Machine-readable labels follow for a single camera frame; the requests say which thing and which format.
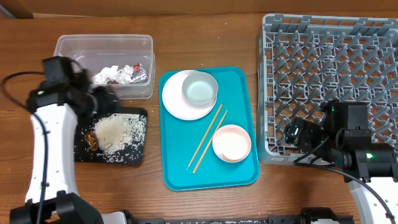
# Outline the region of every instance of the crumpled wrapper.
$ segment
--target crumpled wrapper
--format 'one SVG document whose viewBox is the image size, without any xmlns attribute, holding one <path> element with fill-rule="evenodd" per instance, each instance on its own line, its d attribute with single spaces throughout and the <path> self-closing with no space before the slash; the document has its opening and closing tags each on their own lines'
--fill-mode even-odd
<svg viewBox="0 0 398 224">
<path fill-rule="evenodd" d="M 93 84 L 134 84 L 146 82 L 148 78 L 147 71 L 138 63 L 135 66 L 126 65 L 120 70 L 117 65 L 105 67 L 91 81 Z"/>
</svg>

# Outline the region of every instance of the black cutting board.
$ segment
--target black cutting board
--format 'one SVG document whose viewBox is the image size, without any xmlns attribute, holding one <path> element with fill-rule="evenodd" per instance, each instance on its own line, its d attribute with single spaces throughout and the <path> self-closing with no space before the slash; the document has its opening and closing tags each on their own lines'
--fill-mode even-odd
<svg viewBox="0 0 398 224">
<path fill-rule="evenodd" d="M 90 150 L 89 144 L 85 141 L 85 133 L 94 131 L 95 124 L 108 114 L 99 114 L 95 118 L 79 121 L 75 131 L 75 162 L 103 162 L 112 164 L 139 164 L 144 154 L 144 144 L 147 130 L 148 112 L 144 108 L 118 107 L 114 113 L 138 114 L 140 121 L 145 122 L 144 143 L 134 142 L 134 144 L 125 145 L 124 149 L 114 152 L 111 155 L 103 154 L 103 150 L 98 147 L 97 151 Z"/>
</svg>

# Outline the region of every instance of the gray dish rack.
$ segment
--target gray dish rack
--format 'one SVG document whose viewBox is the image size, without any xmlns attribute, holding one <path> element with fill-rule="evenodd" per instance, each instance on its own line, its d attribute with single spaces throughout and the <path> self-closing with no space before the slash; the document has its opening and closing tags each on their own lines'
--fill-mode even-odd
<svg viewBox="0 0 398 224">
<path fill-rule="evenodd" d="M 372 142 L 398 151 L 397 28 L 397 19 L 265 15 L 256 57 L 260 161 L 291 165 L 302 152 L 284 142 L 285 126 L 296 116 L 319 123 L 320 103 L 333 99 L 366 102 Z"/>
</svg>

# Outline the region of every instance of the pair of chopsticks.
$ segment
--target pair of chopsticks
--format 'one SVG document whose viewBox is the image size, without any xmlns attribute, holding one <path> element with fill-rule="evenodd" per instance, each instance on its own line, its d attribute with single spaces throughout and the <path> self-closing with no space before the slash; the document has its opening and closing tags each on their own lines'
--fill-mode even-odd
<svg viewBox="0 0 398 224">
<path fill-rule="evenodd" d="M 209 133 L 209 131 L 210 131 L 210 129 L 211 129 L 211 127 L 212 127 L 214 121 L 216 120 L 217 115 L 218 115 L 218 113 L 220 112 L 220 110 L 221 110 L 222 107 L 223 107 L 223 105 L 220 105 L 220 107 L 219 107 L 218 110 L 217 110 L 217 113 L 214 115 L 214 118 L 213 118 L 213 120 L 211 121 L 209 127 L 207 128 L 207 131 L 206 131 L 205 135 L 204 135 L 203 138 L 201 139 L 200 144 L 199 144 L 197 150 L 196 150 L 195 153 L 193 154 L 193 157 L 192 157 L 192 159 L 191 159 L 191 162 L 190 162 L 189 165 L 188 165 L 188 168 L 191 166 L 191 164 L 192 164 L 194 158 L 197 156 L 198 151 L 199 151 L 199 149 L 201 148 L 201 145 L 202 145 L 203 142 L 205 141 L 205 138 L 206 138 L 207 134 Z M 211 141 L 213 140 L 213 137 L 214 137 L 214 135 L 216 134 L 218 128 L 220 128 L 220 125 L 222 124 L 222 122 L 223 122 L 223 120 L 224 120 L 224 117 L 225 117 L 225 115 L 226 115 L 227 112 L 228 112 L 228 110 L 225 111 L 224 116 L 223 116 L 223 117 L 221 118 L 221 120 L 219 121 L 219 123 L 218 123 L 218 125 L 217 125 L 217 128 L 215 129 L 213 135 L 211 136 L 211 138 L 210 138 L 210 140 L 209 140 L 209 143 L 207 144 L 205 150 L 204 150 L 203 153 L 201 154 L 200 159 L 199 159 L 197 165 L 195 166 L 195 169 L 193 170 L 192 174 L 195 174 L 195 172 L 197 171 L 197 169 L 198 169 L 198 167 L 199 167 L 199 165 L 200 165 L 200 163 L 201 163 L 201 160 L 202 160 L 203 157 L 205 156 L 205 154 L 206 154 L 206 152 L 207 152 L 207 149 L 209 148 L 209 146 L 210 146 L 210 144 L 211 144 Z"/>
</svg>

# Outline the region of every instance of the wooden table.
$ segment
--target wooden table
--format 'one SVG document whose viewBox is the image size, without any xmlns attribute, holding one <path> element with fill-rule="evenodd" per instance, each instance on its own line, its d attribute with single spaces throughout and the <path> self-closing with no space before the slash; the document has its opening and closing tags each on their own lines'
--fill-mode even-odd
<svg viewBox="0 0 398 224">
<path fill-rule="evenodd" d="M 398 12 L 323 12 L 332 16 L 397 17 Z M 143 107 L 149 124 L 139 167 L 76 163 L 80 196 L 101 213 L 128 209 L 137 218 L 244 218 L 298 214 L 303 207 L 330 207 L 338 215 L 358 211 L 343 178 L 309 168 L 261 164 L 257 182 L 245 187 L 173 192 L 163 183 L 159 131 L 159 78 L 167 71 L 234 65 L 246 76 L 253 121 L 257 109 L 256 34 L 263 14 L 218 16 L 103 17 L 0 21 L 0 77 L 38 70 L 65 34 L 149 34 L 154 39 L 156 84 Z M 9 90 L 25 100 L 42 77 L 20 77 Z M 0 96 L 0 223 L 24 204 L 32 172 L 29 115 Z"/>
</svg>

